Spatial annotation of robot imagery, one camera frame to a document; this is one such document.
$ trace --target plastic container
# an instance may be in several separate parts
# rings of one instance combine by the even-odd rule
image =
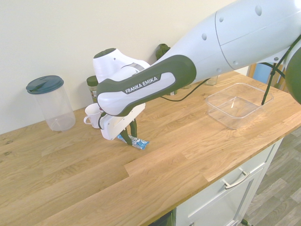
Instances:
[[[63,84],[59,76],[49,75],[31,81],[26,87],[27,92],[36,97],[53,131],[66,131],[75,124],[75,116]]]
[[[95,75],[87,78],[87,85],[89,86],[93,103],[97,103],[96,91],[97,91],[98,81]]]
[[[256,87],[236,83],[206,98],[207,114],[230,129],[238,129],[263,112],[263,107],[273,100],[267,95],[261,105],[264,92]]]

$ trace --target glass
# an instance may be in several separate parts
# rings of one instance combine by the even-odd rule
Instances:
[[[187,85],[187,86],[184,86],[182,87],[182,89],[190,89],[191,88],[191,84],[190,85]]]
[[[210,78],[209,80],[207,80],[205,82],[205,84],[208,85],[208,86],[214,86],[214,85],[217,84],[217,78],[218,78],[218,75]]]

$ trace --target white cup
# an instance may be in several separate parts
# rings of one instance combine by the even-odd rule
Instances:
[[[98,120],[101,114],[98,103],[91,104],[85,109],[86,117],[84,118],[84,123],[87,125],[92,125],[94,128],[99,129]]]

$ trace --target floor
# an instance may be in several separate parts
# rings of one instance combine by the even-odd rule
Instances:
[[[283,139],[244,218],[254,226],[301,226],[301,128]]]

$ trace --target drawer handle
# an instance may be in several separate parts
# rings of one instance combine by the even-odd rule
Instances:
[[[239,181],[233,183],[232,185],[229,185],[226,181],[225,181],[225,185],[226,185],[226,190],[227,189],[230,189],[230,188],[233,188],[235,187],[236,185],[239,185],[241,182],[243,182],[244,180],[246,180],[248,178],[248,176],[251,174],[250,172],[249,173],[246,173],[243,171],[243,174],[244,174],[244,177],[241,178]]]

